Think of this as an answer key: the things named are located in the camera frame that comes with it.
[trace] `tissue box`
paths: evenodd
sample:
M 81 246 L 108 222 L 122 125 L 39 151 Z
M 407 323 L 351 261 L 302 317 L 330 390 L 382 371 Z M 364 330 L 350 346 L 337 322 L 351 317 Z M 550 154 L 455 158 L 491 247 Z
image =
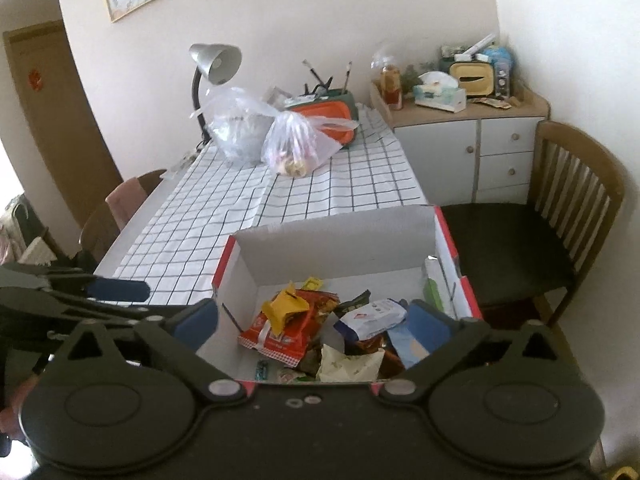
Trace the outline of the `tissue box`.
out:
M 433 92 L 431 85 L 414 86 L 415 103 L 420 106 L 446 110 L 447 112 L 461 112 L 466 108 L 466 92 L 463 88 L 440 88 Z

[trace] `paintbrush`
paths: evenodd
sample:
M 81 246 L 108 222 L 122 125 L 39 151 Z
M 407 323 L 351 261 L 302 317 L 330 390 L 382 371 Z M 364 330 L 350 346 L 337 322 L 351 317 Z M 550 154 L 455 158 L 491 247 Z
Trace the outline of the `paintbrush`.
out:
M 318 72 L 316 72 L 314 70 L 314 68 L 311 66 L 311 63 L 309 63 L 306 59 L 302 62 L 302 64 L 304 66 L 306 66 L 312 73 L 312 75 L 318 79 L 318 82 L 320 83 L 320 86 L 324 87 L 325 89 L 328 90 L 328 88 L 326 87 L 326 85 L 324 84 L 324 81 L 322 81 L 322 79 L 320 79 L 320 76 L 318 75 Z
M 344 80 L 344 86 L 342 87 L 342 92 L 340 94 L 347 93 L 347 85 L 349 84 L 349 76 L 351 75 L 351 67 L 353 66 L 353 61 L 350 61 L 347 65 L 347 77 Z

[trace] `wooden countertop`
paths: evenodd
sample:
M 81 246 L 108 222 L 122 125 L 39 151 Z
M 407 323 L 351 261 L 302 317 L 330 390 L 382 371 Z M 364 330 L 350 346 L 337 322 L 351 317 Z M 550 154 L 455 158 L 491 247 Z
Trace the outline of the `wooden countertop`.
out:
M 418 106 L 413 100 L 405 101 L 402 110 L 390 110 L 382 100 L 375 82 L 370 85 L 371 105 L 380 112 L 392 128 L 415 126 L 416 124 L 448 123 L 450 121 L 476 121 L 478 119 L 500 119 L 514 117 L 549 117 L 549 104 L 526 86 L 516 83 L 516 96 L 522 104 L 508 110 L 488 105 L 467 103 L 466 109 L 458 113 Z

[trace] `pink cushion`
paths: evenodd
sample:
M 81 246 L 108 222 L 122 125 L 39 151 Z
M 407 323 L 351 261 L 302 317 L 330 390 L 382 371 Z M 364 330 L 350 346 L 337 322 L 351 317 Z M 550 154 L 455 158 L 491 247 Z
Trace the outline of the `pink cushion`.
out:
M 105 202 L 109 205 L 113 219 L 122 231 L 145 200 L 146 192 L 140 186 L 138 179 L 130 178 L 114 189 Z

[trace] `orange container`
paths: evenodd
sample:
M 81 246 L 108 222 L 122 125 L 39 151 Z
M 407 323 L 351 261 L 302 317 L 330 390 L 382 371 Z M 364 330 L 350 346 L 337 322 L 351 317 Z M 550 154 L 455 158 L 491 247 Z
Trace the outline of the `orange container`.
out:
M 297 112 L 305 117 L 329 117 L 332 119 L 351 119 L 351 111 L 349 107 L 342 101 L 320 101 L 319 103 L 311 103 L 294 108 L 292 112 Z M 322 128 L 322 132 L 337 140 L 341 145 L 349 144 L 356 133 L 355 130 L 334 130 L 333 128 Z

